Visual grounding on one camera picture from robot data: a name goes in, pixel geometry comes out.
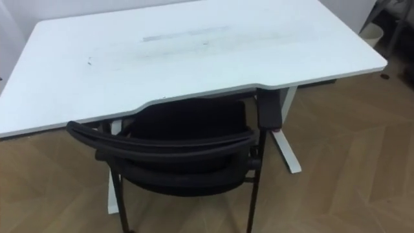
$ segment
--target desk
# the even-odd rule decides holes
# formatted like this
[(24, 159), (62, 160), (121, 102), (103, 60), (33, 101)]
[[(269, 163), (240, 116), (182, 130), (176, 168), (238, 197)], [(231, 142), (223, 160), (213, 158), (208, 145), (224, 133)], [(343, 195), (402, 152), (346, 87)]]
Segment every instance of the desk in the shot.
[[(0, 138), (257, 87), (286, 90), (286, 118), (298, 85), (386, 64), (318, 0), (208, 0), (42, 21), (0, 96)], [(300, 172), (283, 132), (274, 137)], [(109, 212), (113, 197), (110, 185)]]

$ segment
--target chair backrest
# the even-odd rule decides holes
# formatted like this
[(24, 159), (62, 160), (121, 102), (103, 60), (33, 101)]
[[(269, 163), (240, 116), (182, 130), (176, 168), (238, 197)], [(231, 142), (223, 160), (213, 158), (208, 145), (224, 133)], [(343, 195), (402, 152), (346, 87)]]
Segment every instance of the chair backrest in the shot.
[(231, 188), (243, 182), (250, 169), (250, 148), (256, 141), (250, 129), (225, 137), (186, 141), (132, 139), (123, 136), (128, 128), (119, 135), (110, 135), (76, 122), (69, 122), (67, 131), (95, 148), (98, 160), (137, 185), (199, 187), (202, 192), (210, 187), (213, 194), (223, 191), (217, 187)]
[(130, 129), (110, 135), (69, 122), (67, 131), (80, 142), (104, 154), (137, 162), (190, 162), (249, 151), (256, 138), (250, 129), (224, 137), (202, 140), (142, 140), (125, 137)]

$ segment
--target desk foot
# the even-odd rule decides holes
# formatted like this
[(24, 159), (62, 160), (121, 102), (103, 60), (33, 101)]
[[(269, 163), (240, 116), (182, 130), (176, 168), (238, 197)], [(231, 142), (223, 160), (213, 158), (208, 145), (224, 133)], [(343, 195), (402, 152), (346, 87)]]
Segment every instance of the desk foot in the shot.
[(292, 151), (292, 148), (289, 145), (283, 131), (272, 132), (273, 138), (276, 141), (276, 144), (279, 148), (280, 154), (285, 159), (287, 166), (291, 173), (299, 173), (302, 172), (302, 167), (298, 159), (296, 158), (295, 154)]
[[(115, 120), (111, 124), (111, 133), (118, 134), (122, 130), (122, 120)], [(109, 187), (108, 187), (108, 214), (119, 213), (118, 204), (116, 203), (115, 188), (112, 182), (111, 172), (109, 172)]]

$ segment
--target chair seat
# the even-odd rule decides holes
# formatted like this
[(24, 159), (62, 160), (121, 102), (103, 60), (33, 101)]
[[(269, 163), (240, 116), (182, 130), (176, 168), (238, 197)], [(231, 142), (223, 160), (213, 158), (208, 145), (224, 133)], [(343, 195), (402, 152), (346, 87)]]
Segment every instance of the chair seat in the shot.
[[(190, 99), (158, 104), (135, 116), (130, 137), (158, 142), (224, 137), (248, 131), (245, 116), (243, 102)], [(235, 162), (243, 164), (233, 166)], [(241, 185), (248, 172), (247, 153), (175, 164), (128, 159), (117, 159), (117, 163), (119, 173), (132, 183), (152, 192), (181, 197), (227, 192)], [(155, 183), (155, 172), (163, 182)], [(212, 173), (223, 172), (232, 179), (221, 183), (214, 180)]]

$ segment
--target desk leg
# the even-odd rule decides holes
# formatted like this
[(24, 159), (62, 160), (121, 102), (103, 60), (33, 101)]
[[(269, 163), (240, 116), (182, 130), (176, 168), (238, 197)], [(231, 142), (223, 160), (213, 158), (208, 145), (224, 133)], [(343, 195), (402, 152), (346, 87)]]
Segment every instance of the desk leg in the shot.
[[(122, 120), (115, 120), (111, 124), (111, 133), (118, 134), (122, 130)], [(116, 203), (115, 189), (112, 182), (111, 173), (109, 173), (109, 187), (108, 187), (108, 214), (118, 213), (118, 205)]]
[[(285, 121), (290, 105), (292, 104), (295, 96), (296, 89), (298, 87), (289, 87), (281, 90), (281, 106), (282, 106), (282, 119)], [(292, 151), (283, 131), (272, 132), (273, 138), (279, 148), (280, 154), (283, 158), (291, 173), (299, 173), (302, 171), (300, 163)]]

